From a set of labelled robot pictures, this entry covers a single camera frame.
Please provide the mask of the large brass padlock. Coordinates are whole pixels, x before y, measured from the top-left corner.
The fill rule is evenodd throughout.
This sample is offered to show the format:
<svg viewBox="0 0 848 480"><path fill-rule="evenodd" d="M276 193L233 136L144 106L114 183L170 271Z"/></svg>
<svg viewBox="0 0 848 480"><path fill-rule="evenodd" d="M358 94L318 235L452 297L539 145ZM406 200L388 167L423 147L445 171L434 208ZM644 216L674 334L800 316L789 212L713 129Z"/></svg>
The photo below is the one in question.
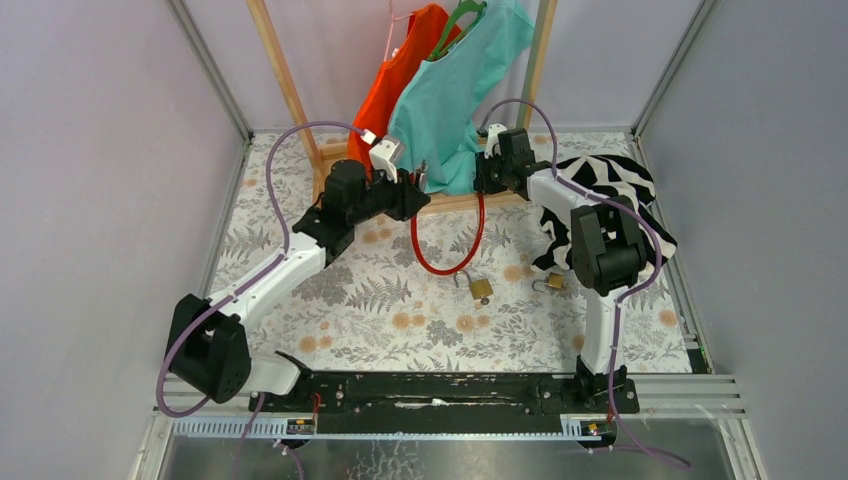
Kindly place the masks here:
<svg viewBox="0 0 848 480"><path fill-rule="evenodd" d="M476 303L482 306L490 303L494 291L488 279L475 279L467 271L459 270L453 274L453 281L457 287L460 286L460 279L465 280L468 291Z"/></svg>

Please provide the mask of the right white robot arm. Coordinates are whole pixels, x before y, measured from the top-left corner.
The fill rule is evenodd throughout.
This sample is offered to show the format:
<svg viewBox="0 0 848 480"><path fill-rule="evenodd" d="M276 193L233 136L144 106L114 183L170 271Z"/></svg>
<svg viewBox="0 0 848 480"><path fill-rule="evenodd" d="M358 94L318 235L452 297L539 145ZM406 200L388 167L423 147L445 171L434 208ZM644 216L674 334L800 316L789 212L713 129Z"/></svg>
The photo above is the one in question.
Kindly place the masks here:
<svg viewBox="0 0 848 480"><path fill-rule="evenodd" d="M509 190L542 206L569 235L570 268L586 289L586 339L578 356L573 396L583 410L597 412L626 380L617 359L622 296L645 270L650 226L636 197L605 196L564 176L550 162L537 161L526 130L492 124L479 130L485 147L476 156L474 188L479 193Z"/></svg>

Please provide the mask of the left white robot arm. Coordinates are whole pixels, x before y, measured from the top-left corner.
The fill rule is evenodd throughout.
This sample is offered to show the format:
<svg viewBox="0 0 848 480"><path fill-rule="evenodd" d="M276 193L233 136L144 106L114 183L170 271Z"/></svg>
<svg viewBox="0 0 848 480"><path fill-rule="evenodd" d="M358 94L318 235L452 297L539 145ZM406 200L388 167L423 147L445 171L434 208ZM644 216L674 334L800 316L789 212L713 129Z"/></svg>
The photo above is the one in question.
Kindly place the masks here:
<svg viewBox="0 0 848 480"><path fill-rule="evenodd" d="M289 232L288 241L244 277L209 298L193 294L175 307L164 371L223 404L239 393L265 393L288 411L309 401L303 366L281 353L253 353L248 336L301 283L352 244L356 227L386 215L408 221L431 201L426 168L365 172L354 160L335 163L319 199Z"/></svg>

